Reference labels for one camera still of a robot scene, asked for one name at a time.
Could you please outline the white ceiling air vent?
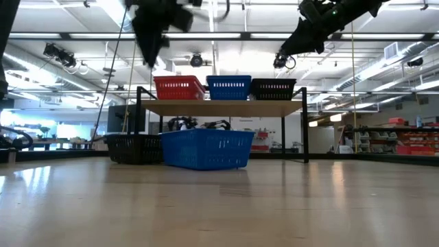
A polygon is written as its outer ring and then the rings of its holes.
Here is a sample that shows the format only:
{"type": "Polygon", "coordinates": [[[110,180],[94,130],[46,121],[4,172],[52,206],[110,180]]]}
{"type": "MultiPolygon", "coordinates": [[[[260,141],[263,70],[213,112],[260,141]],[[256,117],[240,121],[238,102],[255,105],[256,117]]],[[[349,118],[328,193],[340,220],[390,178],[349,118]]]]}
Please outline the white ceiling air vent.
{"type": "Polygon", "coordinates": [[[384,48],[384,58],[386,60],[391,60],[397,58],[399,55],[399,43],[394,42],[384,48]]]}

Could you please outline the storage shelving with bins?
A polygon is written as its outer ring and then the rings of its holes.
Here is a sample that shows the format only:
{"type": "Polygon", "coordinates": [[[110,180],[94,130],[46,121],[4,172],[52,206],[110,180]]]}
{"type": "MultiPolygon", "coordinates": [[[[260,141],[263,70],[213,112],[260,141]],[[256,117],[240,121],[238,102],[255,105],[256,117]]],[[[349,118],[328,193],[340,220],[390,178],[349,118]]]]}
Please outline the storage shelving with bins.
{"type": "Polygon", "coordinates": [[[338,154],[398,154],[439,156],[439,121],[404,126],[382,124],[358,127],[350,124],[338,128],[338,154]]]}

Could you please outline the red slotted plastic basket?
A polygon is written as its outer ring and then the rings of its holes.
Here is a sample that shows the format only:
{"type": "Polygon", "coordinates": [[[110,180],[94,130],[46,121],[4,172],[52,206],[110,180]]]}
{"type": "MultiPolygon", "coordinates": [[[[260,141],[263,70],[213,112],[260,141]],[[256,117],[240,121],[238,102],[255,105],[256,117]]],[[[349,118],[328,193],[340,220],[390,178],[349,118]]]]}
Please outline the red slotted plastic basket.
{"type": "Polygon", "coordinates": [[[157,98],[203,100],[206,92],[194,75],[155,76],[157,98]]]}

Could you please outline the black monitor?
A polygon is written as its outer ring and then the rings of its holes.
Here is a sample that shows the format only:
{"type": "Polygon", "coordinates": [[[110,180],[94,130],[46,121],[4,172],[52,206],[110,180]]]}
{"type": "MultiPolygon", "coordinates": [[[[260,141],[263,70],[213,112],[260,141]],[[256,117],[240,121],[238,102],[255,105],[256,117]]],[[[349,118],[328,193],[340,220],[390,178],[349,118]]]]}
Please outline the black monitor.
{"type": "Polygon", "coordinates": [[[135,119],[140,117],[139,132],[145,131],[146,110],[141,107],[139,113],[135,105],[110,106],[108,109],[107,132],[134,133],[135,119]]]}

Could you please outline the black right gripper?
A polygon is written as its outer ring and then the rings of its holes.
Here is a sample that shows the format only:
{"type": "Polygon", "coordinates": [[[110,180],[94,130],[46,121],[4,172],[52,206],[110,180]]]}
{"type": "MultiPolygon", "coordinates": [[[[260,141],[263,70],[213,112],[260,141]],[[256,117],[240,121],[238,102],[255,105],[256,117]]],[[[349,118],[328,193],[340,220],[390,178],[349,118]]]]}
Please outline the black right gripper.
{"type": "Polygon", "coordinates": [[[343,30],[345,25],[364,14],[359,0],[303,0],[298,9],[306,20],[299,18],[297,28],[281,45],[281,51],[291,56],[324,52],[324,39],[315,35],[312,25],[327,30],[343,30]]]}

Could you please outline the black slotted plastic basket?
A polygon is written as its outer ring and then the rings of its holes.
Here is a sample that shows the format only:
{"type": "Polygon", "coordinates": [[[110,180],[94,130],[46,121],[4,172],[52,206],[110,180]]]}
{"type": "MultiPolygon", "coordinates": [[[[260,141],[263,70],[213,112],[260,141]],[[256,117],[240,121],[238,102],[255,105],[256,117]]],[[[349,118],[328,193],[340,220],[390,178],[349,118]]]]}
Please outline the black slotted plastic basket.
{"type": "Polygon", "coordinates": [[[255,78],[250,85],[251,100],[290,101],[296,79],[255,78]]]}
{"type": "Polygon", "coordinates": [[[149,165],[163,161],[161,138],[150,134],[106,135],[111,161],[127,165],[149,165]]]}

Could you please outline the wooden shelf with black frame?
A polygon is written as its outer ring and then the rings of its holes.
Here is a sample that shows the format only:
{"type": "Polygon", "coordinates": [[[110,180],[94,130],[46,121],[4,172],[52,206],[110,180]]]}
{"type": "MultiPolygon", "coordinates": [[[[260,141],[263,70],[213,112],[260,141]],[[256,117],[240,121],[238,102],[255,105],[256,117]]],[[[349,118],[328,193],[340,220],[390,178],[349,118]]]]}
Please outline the wooden shelf with black frame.
{"type": "Polygon", "coordinates": [[[159,100],[142,86],[136,89],[136,111],[141,107],[159,116],[159,130],[163,130],[163,117],[192,116],[192,117],[279,117],[281,118],[280,153],[254,153],[251,159],[281,159],[309,162],[309,123],[307,110],[307,89],[300,88],[295,93],[302,95],[300,102],[293,101],[243,101],[243,100],[159,100]],[[286,152],[286,116],[302,111],[302,153],[288,154],[286,152]]]}

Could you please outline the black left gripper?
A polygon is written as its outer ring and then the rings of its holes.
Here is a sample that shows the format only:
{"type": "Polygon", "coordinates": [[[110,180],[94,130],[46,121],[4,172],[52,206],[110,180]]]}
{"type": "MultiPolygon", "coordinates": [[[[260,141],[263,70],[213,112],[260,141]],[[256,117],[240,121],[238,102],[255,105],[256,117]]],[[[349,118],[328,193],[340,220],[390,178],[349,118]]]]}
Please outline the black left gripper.
{"type": "Polygon", "coordinates": [[[163,34],[169,25],[182,32],[189,32],[193,24],[193,14],[182,4],[169,2],[166,16],[153,7],[140,5],[132,20],[132,27],[136,36],[143,59],[149,68],[156,64],[157,56],[162,47],[170,47],[170,39],[163,34]]]}

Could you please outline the black ceiling-mounted device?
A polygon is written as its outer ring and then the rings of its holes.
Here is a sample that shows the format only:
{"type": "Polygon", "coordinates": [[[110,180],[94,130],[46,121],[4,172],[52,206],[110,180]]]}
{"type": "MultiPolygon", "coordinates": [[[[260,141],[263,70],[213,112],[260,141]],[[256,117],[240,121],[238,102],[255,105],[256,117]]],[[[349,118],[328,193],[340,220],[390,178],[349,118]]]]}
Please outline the black ceiling-mounted device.
{"type": "Polygon", "coordinates": [[[77,62],[74,57],[74,53],[67,52],[64,49],[59,49],[53,43],[47,43],[43,54],[55,61],[59,62],[63,67],[73,68],[77,62]]]}

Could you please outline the silver ceiling air duct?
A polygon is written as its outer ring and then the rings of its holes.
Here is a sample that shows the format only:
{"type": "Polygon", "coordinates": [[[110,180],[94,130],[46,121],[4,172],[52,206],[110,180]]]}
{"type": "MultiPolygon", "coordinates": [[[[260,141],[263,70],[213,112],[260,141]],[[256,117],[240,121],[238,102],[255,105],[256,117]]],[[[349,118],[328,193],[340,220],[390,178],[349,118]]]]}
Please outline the silver ceiling air duct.
{"type": "Polygon", "coordinates": [[[354,72],[344,78],[338,80],[334,86],[330,88],[330,91],[343,91],[354,84],[363,82],[371,77],[374,77],[386,70],[391,66],[407,62],[410,58],[415,58],[423,55],[439,45],[439,42],[433,41],[416,41],[416,42],[398,42],[399,43],[399,55],[397,58],[386,60],[383,55],[363,64],[362,66],[355,68],[354,72]]]}
{"type": "Polygon", "coordinates": [[[70,104],[74,108],[122,105],[125,100],[52,64],[8,44],[2,58],[8,92],[25,99],[70,104]]]}

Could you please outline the blue slotted plastic basket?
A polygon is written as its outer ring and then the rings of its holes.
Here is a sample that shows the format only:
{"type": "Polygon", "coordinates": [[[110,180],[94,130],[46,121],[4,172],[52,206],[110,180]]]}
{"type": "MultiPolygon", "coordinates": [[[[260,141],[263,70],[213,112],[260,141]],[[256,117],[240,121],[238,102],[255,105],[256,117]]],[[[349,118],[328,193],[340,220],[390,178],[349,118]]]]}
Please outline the blue slotted plastic basket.
{"type": "Polygon", "coordinates": [[[200,171],[247,165],[254,132],[196,128],[159,134],[167,165],[200,171]]]}
{"type": "Polygon", "coordinates": [[[250,75],[208,75],[206,82],[211,100],[247,100],[250,75]]]}

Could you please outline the overhead light bar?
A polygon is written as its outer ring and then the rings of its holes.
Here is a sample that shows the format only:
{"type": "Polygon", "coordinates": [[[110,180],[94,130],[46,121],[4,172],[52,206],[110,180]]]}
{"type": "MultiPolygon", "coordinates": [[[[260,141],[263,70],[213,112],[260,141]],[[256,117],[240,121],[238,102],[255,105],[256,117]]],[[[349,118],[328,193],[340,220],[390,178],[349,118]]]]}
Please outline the overhead light bar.
{"type": "MultiPolygon", "coordinates": [[[[231,40],[231,41],[284,41],[291,36],[290,33],[262,33],[262,32],[192,32],[192,33],[166,33],[170,40],[231,40]]],[[[122,34],[109,33],[56,33],[56,32],[13,32],[9,35],[11,40],[78,40],[78,41],[131,41],[135,34],[124,32],[122,34]]],[[[391,41],[436,41],[439,42],[438,33],[335,33],[327,38],[329,41],[346,42],[350,39],[357,42],[391,42],[391,41]]]]}

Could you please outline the background table with plants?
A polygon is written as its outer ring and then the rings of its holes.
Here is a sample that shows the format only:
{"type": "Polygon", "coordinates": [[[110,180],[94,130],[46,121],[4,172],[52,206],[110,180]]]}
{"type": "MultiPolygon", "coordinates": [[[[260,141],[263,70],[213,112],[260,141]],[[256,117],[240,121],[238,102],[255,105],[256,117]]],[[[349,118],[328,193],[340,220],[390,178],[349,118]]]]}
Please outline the background table with plants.
{"type": "Polygon", "coordinates": [[[50,128],[40,127],[39,130],[42,135],[37,134],[33,144],[28,148],[29,151],[34,151],[35,148],[42,148],[44,151],[49,151],[52,145],[56,145],[57,150],[91,150],[92,145],[90,141],[80,137],[73,138],[58,138],[58,135],[53,134],[49,138],[50,128]]]}

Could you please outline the black background equipment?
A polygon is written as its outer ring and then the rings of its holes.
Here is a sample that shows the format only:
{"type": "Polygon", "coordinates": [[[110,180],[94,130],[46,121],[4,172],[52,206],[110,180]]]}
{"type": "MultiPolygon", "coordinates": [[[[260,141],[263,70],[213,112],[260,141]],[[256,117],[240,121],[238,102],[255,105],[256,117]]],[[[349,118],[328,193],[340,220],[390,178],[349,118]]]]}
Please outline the black background equipment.
{"type": "MultiPolygon", "coordinates": [[[[169,131],[175,130],[190,130],[198,126],[198,120],[194,117],[174,117],[167,122],[169,131]]],[[[226,120],[205,122],[200,126],[205,129],[220,129],[231,130],[231,125],[226,120]]]]}

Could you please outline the red and white cabinet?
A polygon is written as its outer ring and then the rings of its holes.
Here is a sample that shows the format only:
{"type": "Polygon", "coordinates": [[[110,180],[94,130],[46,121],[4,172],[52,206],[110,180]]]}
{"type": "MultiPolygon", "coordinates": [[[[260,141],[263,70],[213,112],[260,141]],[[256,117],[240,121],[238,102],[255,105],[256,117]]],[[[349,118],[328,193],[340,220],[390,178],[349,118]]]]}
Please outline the red and white cabinet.
{"type": "Polygon", "coordinates": [[[273,131],[256,129],[252,140],[251,152],[269,153],[273,143],[273,131]]]}

